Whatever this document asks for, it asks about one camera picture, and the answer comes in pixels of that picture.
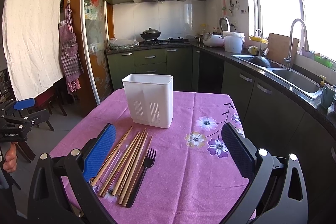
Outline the person's left hand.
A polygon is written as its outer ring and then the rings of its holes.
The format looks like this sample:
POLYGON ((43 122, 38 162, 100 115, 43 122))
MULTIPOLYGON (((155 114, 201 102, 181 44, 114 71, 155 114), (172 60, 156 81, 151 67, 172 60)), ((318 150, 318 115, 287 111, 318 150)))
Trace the person's left hand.
POLYGON ((16 154, 16 143, 11 143, 10 148, 5 154, 5 162, 3 164, 3 169, 7 173, 13 173, 17 169, 17 154, 16 154))

